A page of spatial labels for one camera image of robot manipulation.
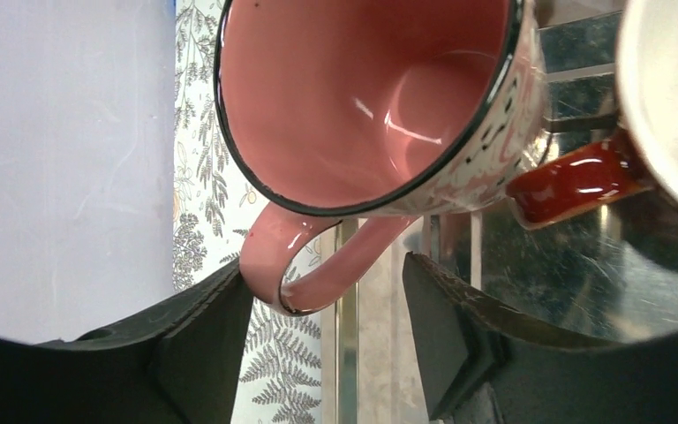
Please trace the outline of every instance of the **mug rim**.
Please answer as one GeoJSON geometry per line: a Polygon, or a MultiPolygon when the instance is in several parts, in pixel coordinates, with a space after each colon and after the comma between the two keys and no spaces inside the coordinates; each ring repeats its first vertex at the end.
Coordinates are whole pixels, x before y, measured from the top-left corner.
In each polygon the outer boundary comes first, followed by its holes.
{"type": "Polygon", "coordinates": [[[383,208],[388,204],[402,199],[407,194],[413,192],[430,178],[445,168],[448,163],[458,155],[463,147],[471,140],[474,133],[482,125],[485,117],[493,106],[498,92],[503,88],[505,75],[510,72],[514,62],[514,54],[518,43],[520,41],[521,29],[524,23],[524,4],[530,0],[507,0],[509,2],[508,17],[506,19],[506,34],[501,45],[501,52],[498,57],[495,72],[488,83],[484,98],[479,102],[474,115],[466,124],[464,129],[454,139],[453,143],[438,156],[433,163],[428,165],[422,172],[414,178],[398,186],[396,189],[378,196],[369,201],[362,201],[350,205],[344,205],[333,208],[322,208],[316,206],[306,205],[304,203],[289,199],[279,193],[272,191],[267,185],[262,183],[256,176],[255,172],[248,166],[243,157],[237,150],[237,144],[230,132],[229,120],[225,108],[224,96],[222,94],[222,48],[224,46],[224,31],[227,26],[227,21],[230,18],[230,8],[235,0],[225,0],[222,5],[222,15],[220,17],[220,25],[217,29],[216,43],[215,43],[215,63],[214,63],[214,91],[215,91],[215,114],[219,121],[220,134],[224,138],[224,143],[230,151],[230,156],[238,168],[243,172],[245,179],[263,194],[269,201],[278,206],[296,212],[300,215],[306,216],[356,216],[375,209],[383,208]]]}
{"type": "Polygon", "coordinates": [[[678,205],[678,173],[676,164],[668,159],[664,148],[656,142],[649,117],[645,114],[640,90],[638,43],[641,37],[643,15],[648,2],[633,0],[622,13],[617,41],[616,78],[621,114],[630,140],[657,187],[678,205]]]}

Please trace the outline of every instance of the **patterned mug exterior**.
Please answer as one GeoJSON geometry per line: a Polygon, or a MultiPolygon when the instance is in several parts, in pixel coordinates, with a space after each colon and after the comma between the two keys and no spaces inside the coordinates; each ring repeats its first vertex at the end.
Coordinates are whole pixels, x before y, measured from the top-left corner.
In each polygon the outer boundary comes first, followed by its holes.
{"type": "Polygon", "coordinates": [[[538,137],[547,98],[534,0],[506,0],[509,17],[501,61],[478,112],[459,136],[463,140],[459,149],[446,151],[425,175],[414,178],[383,204],[376,201],[355,208],[311,209],[260,181],[240,155],[238,139],[230,130],[233,116],[226,102],[228,81],[222,76],[227,72],[219,71],[227,71],[222,51],[228,40],[227,28],[237,24],[229,15],[234,1],[223,8],[215,55],[215,73],[220,75],[215,82],[218,118],[238,167],[271,200],[245,239],[240,269],[254,295],[275,310],[299,315],[329,306],[420,216],[466,212],[502,200],[505,186],[524,170],[521,157],[538,137]],[[283,286],[284,271],[304,245],[342,219],[354,217],[369,219],[317,269],[283,286]]]}

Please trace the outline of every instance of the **red handle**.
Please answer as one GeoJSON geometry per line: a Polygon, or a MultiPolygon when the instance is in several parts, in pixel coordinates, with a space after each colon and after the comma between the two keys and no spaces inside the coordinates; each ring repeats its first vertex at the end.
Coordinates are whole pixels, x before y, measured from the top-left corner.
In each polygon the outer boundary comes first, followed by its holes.
{"type": "Polygon", "coordinates": [[[284,273],[300,249],[341,220],[303,216],[269,203],[245,238],[240,273],[253,295],[276,311],[317,312],[339,300],[417,218],[370,218],[318,268],[283,285],[284,273]]]}
{"type": "Polygon", "coordinates": [[[627,131],[527,172],[508,184],[516,219],[533,230],[653,188],[627,131]]]}

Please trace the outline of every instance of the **floral pattern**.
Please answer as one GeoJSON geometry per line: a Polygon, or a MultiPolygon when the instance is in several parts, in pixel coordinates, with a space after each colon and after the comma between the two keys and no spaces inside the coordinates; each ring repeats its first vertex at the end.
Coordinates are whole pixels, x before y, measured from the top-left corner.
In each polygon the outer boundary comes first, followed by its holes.
{"type": "MultiPolygon", "coordinates": [[[[230,160],[215,117],[214,42],[222,0],[177,2],[175,272],[177,291],[237,258],[266,200],[230,160]]],[[[290,266],[298,278],[320,262],[312,242],[290,266]]],[[[318,315],[287,318],[256,301],[232,422],[320,421],[318,315]]]]}

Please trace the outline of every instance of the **white surface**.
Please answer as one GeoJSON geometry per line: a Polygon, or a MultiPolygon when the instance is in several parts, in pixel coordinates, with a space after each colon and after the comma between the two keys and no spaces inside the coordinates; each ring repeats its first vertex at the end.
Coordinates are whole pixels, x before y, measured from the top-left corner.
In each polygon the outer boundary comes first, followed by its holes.
{"type": "Polygon", "coordinates": [[[0,336],[72,339],[173,293],[174,8],[0,1],[0,336]]]}
{"type": "Polygon", "coordinates": [[[678,201],[678,2],[629,2],[617,78],[637,146],[656,179],[678,201]]]}

